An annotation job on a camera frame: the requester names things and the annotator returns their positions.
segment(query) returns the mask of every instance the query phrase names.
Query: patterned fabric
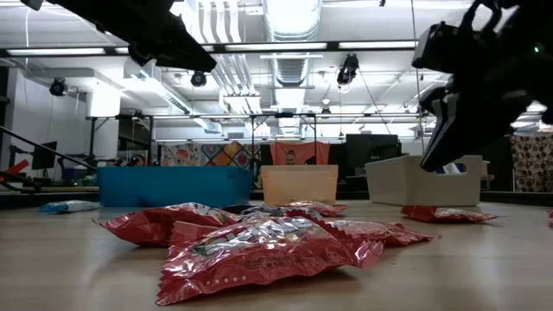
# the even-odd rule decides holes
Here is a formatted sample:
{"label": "patterned fabric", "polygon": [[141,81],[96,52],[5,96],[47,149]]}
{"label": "patterned fabric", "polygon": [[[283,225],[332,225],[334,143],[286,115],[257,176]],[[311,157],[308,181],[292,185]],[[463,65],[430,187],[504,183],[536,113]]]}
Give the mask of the patterned fabric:
{"label": "patterned fabric", "polygon": [[227,145],[185,143],[162,146],[162,166],[236,166],[250,169],[254,159],[254,186],[261,188],[261,147],[231,142]]}
{"label": "patterned fabric", "polygon": [[162,166],[203,166],[199,143],[162,146]]}
{"label": "patterned fabric", "polygon": [[553,192],[553,136],[512,136],[515,191]]}

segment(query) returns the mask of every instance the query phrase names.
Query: wooden table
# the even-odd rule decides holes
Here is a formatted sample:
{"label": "wooden table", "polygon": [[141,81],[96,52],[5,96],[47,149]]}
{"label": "wooden table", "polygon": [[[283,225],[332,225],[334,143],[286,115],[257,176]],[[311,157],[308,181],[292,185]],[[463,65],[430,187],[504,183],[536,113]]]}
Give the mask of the wooden table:
{"label": "wooden table", "polygon": [[[163,310],[551,310],[553,229],[546,208],[481,204],[488,225],[431,225],[399,208],[357,201],[349,219],[400,221],[441,235],[386,249],[370,272],[344,267],[247,286]],[[154,303],[166,251],[141,249],[91,219],[98,212],[0,211],[0,309],[161,310]]]}

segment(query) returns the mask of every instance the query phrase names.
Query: colorful quilt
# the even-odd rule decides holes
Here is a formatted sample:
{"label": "colorful quilt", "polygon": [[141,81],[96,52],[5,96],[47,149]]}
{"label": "colorful quilt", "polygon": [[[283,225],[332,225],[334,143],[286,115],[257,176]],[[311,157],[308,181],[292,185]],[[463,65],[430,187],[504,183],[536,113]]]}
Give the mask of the colorful quilt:
{"label": "colorful quilt", "polygon": [[162,166],[236,166],[250,169],[252,155],[254,186],[261,188],[261,148],[258,144],[184,143],[162,146]]}

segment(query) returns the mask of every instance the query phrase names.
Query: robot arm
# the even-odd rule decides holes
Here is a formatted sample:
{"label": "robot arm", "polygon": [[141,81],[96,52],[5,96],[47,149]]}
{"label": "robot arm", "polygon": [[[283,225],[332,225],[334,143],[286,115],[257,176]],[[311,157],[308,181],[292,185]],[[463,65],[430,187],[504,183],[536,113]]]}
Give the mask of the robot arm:
{"label": "robot arm", "polygon": [[[39,10],[43,0],[21,0]],[[127,41],[130,57],[140,66],[211,72],[217,62],[186,31],[180,16],[169,12],[174,0],[49,0]]]}
{"label": "robot arm", "polygon": [[[479,5],[493,16],[472,29]],[[496,33],[501,8],[517,10]],[[553,69],[553,2],[476,0],[459,27],[439,23],[421,37],[413,67],[452,73],[445,87],[428,92],[422,108],[437,117],[435,132],[421,163],[429,172],[512,133],[511,123],[537,100],[553,123],[553,93],[545,78]]]}

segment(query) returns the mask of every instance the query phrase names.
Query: red object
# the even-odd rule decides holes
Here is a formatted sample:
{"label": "red object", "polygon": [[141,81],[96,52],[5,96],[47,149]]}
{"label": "red object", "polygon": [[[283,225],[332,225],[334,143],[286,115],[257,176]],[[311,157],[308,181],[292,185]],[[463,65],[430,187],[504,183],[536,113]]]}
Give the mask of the red object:
{"label": "red object", "polygon": [[99,224],[122,240],[145,246],[168,246],[175,221],[222,227],[237,223],[239,216],[198,203],[146,208]]}
{"label": "red object", "polygon": [[170,244],[188,246],[199,239],[205,238],[209,233],[217,229],[219,228],[209,225],[197,225],[184,221],[175,221]]}
{"label": "red object", "polygon": [[435,206],[404,206],[401,213],[411,219],[439,223],[471,223],[497,218],[495,215],[486,213],[468,212],[454,208],[438,208]]}
{"label": "red object", "polygon": [[19,163],[17,163],[15,166],[6,169],[6,173],[16,175],[19,174],[19,172],[23,171],[27,166],[29,165],[29,161],[23,160]]}
{"label": "red object", "polygon": [[274,165],[305,165],[315,158],[315,146],[317,148],[317,165],[328,164],[328,143],[272,143],[270,154]]}
{"label": "red object", "polygon": [[311,220],[249,219],[211,232],[189,246],[172,244],[156,303],[164,306],[246,284],[314,276],[352,263],[352,253]]}
{"label": "red object", "polygon": [[408,246],[435,237],[414,232],[401,224],[382,224],[372,221],[337,220],[328,222],[353,237],[354,240],[382,241],[385,246]]}
{"label": "red object", "polygon": [[294,208],[307,208],[312,209],[319,214],[327,217],[334,217],[346,211],[348,208],[347,205],[331,205],[322,202],[300,200],[295,202],[290,202],[283,205],[283,207],[294,207]]}

